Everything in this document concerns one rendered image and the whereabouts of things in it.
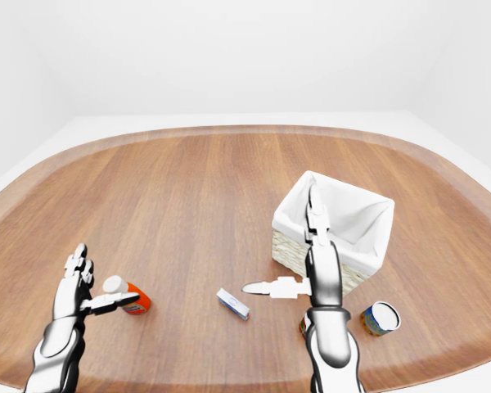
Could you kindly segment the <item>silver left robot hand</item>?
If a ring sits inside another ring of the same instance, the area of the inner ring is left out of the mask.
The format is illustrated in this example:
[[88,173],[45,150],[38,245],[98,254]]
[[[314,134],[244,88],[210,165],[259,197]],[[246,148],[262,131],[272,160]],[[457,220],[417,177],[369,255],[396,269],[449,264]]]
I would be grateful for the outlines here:
[[65,274],[58,285],[53,304],[54,319],[105,314],[140,298],[137,292],[117,292],[92,298],[90,289],[94,285],[94,263],[87,258],[87,252],[87,246],[79,243],[65,263]]

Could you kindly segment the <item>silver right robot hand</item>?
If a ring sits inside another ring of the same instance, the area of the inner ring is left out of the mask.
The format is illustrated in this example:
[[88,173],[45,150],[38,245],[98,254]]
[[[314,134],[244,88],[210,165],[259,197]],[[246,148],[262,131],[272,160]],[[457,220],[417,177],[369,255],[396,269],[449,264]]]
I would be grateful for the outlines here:
[[309,188],[306,205],[305,241],[309,245],[305,265],[307,278],[297,282],[293,277],[279,277],[272,282],[247,283],[245,293],[275,299],[295,299],[308,295],[314,307],[342,306],[340,262],[336,246],[328,237],[330,220],[318,186]]

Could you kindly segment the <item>wicker basket white cloth liner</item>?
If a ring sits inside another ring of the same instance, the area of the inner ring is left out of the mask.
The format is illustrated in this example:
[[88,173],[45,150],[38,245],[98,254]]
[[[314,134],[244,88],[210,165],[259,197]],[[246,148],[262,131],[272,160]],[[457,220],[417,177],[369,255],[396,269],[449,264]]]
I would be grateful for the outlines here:
[[309,188],[317,185],[327,207],[331,227],[328,237],[340,259],[343,295],[368,280],[383,265],[394,219],[394,201],[323,174],[306,171],[276,208],[272,258],[306,276],[304,241]]

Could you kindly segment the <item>blue yellow printed tin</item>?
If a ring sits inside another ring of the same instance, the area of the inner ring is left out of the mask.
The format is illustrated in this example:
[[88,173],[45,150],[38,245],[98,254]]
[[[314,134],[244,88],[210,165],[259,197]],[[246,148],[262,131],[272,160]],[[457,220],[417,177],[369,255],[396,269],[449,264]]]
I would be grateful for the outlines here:
[[360,314],[360,320],[365,331],[376,337],[393,332],[401,325],[398,311],[384,301],[377,301],[367,307]]

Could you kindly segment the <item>small white blue box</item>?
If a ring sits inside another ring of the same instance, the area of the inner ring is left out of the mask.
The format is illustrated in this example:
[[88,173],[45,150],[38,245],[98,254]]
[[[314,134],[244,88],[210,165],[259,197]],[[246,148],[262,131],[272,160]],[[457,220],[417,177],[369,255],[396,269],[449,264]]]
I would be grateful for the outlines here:
[[217,292],[218,301],[228,307],[234,314],[239,316],[243,320],[247,320],[250,317],[250,308],[241,303],[237,298],[231,295],[229,292],[220,288]]

